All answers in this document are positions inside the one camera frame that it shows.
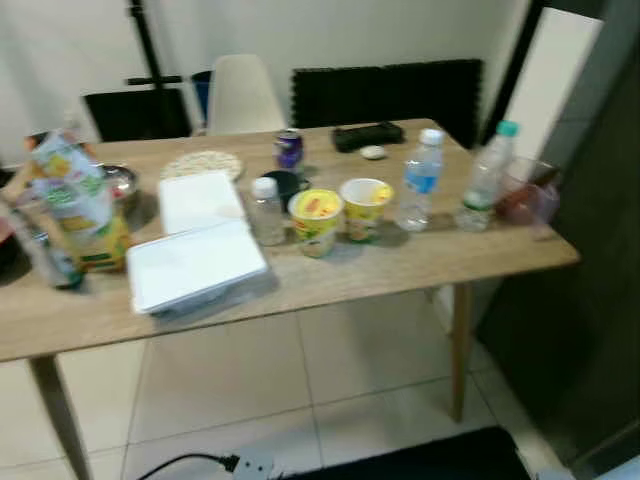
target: white tile floor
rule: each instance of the white tile floor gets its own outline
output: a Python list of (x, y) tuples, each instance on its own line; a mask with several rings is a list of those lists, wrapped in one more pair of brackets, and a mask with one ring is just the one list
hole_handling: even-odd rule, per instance
[[(476, 346), (470, 363), (456, 424), (448, 338), (423, 292), (60, 358), (95, 480), (192, 451), (266, 453), (297, 472), (495, 424), (531, 471), (559, 465), (490, 356)], [(26, 365), (1, 365), (0, 388), (0, 480), (73, 480)], [(156, 478), (229, 477), (197, 460)]]

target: purple can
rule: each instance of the purple can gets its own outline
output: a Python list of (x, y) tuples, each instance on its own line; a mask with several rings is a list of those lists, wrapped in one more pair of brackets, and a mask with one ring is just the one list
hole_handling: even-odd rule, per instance
[(297, 174), (302, 173), (304, 147), (297, 128), (285, 128), (276, 135), (275, 156), (278, 167)]

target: round placemat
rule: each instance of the round placemat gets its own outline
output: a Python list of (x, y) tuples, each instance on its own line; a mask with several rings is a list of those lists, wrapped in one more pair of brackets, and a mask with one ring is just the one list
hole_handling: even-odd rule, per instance
[(215, 150), (187, 153), (165, 165), (160, 177), (163, 179), (182, 177), (211, 170), (224, 170), (233, 181), (242, 173), (242, 162), (231, 153)]

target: green bottle cap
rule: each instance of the green bottle cap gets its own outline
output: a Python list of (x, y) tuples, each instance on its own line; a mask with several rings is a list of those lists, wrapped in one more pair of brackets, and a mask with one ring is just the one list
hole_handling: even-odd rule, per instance
[(498, 124), (498, 135), (504, 135), (505, 137), (515, 137), (518, 134), (519, 125), (516, 122), (509, 122), (502, 120)]

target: black panel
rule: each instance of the black panel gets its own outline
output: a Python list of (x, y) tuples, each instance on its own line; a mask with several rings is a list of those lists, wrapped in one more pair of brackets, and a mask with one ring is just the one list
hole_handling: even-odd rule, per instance
[(637, 54), (561, 191), (554, 227), (580, 252), (580, 263), (506, 280), (479, 329), (564, 462), (640, 415)]
[(530, 480), (511, 436), (486, 428), (358, 462), (287, 477), (295, 480)]
[(175, 88), (96, 93), (84, 99), (104, 142), (191, 134), (182, 92)]
[(477, 132), (480, 60), (295, 70), (298, 128), (431, 118), (465, 147)]

